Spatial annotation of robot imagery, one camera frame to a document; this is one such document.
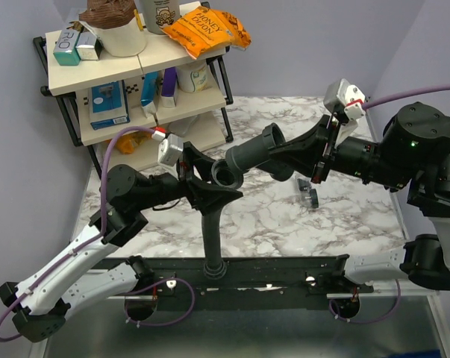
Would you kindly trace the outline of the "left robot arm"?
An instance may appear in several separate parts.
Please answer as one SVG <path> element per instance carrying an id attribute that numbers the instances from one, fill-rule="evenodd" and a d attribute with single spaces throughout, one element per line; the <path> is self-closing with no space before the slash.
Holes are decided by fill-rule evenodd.
<path id="1" fill-rule="evenodd" d="M 204 246 L 219 247 L 222 208 L 241 197 L 243 176 L 225 160 L 213 160 L 176 136 L 160 142 L 157 158 L 165 170 L 161 175 L 144 176 L 126 165 L 105 167 L 101 206 L 89 224 L 37 273 L 0 286 L 18 337 L 43 341 L 99 301 L 118 294 L 141 295 L 156 285 L 152 270 L 139 256 L 87 276 L 147 225 L 144 210 L 186 199 L 202 215 Z"/>

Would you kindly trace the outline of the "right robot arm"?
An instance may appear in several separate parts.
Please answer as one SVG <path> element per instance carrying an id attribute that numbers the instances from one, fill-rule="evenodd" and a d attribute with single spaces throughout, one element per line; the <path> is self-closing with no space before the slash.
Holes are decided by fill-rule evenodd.
<path id="1" fill-rule="evenodd" d="M 307 133 L 277 145 L 273 160 L 323 182 L 330 171 L 376 183 L 390 192 L 407 189 L 435 229 L 383 254 L 348 257 L 329 274 L 331 287 L 346 292 L 371 280 L 408 279 L 426 289 L 450 291 L 450 116 L 415 102 L 388 122 L 380 142 L 350 136 L 337 141 L 342 125 L 324 116 Z"/>

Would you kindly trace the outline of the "grey tee pipe fitting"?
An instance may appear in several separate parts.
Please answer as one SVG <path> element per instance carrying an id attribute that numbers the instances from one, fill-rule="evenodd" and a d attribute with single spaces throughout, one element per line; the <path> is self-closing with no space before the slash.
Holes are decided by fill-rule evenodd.
<path id="1" fill-rule="evenodd" d="M 293 175 L 293 170 L 273 160 L 269 154 L 272 149 L 284 143 L 284 135 L 275 123 L 266 126 L 256 137 L 229 148 L 225 159 L 217 160 L 212 165 L 213 181 L 225 188 L 239 189 L 243 185 L 243 175 L 252 168 L 270 174 L 274 180 L 288 180 Z"/>

